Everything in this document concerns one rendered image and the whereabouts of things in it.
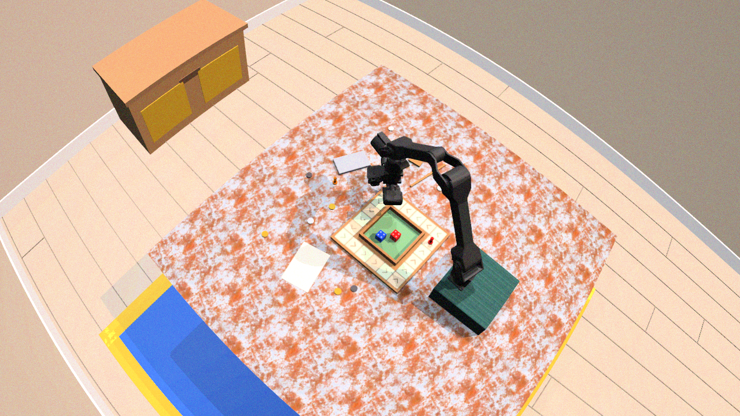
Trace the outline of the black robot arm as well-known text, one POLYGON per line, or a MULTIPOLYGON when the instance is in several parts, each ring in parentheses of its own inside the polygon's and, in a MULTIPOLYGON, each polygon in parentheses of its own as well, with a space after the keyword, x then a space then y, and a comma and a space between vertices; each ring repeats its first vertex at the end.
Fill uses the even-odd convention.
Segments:
MULTIPOLYGON (((468 204, 471 191, 469 170, 459 158, 447 153, 442 146, 417 144, 405 136, 391 141, 385 133, 379 132, 372 139, 371 145, 381 158, 387 158, 386 168, 390 173, 401 173, 408 168, 410 164, 406 158, 428 162, 431 166, 434 181, 450 201, 457 242, 457 245, 451 248, 453 269, 447 279, 463 291, 478 272, 484 269, 483 257, 472 237, 468 204), (437 163, 441 161, 450 164, 454 169, 441 174, 437 168, 437 163)), ((380 186, 380 182, 387 184, 385 164, 368 166, 367 178, 371 186, 380 186)))

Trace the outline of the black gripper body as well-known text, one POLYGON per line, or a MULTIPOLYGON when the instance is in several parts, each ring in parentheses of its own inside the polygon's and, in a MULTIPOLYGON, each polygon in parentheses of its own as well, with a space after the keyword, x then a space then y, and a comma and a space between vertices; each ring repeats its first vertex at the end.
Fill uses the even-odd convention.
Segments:
POLYGON ((385 164, 387 176, 387 190, 383 192, 383 204, 400 206, 404 202, 404 195, 400 191, 398 184, 402 183, 401 176, 404 176, 404 171, 401 173, 390 173, 386 168, 386 162, 386 157, 381 158, 381 165, 385 164))

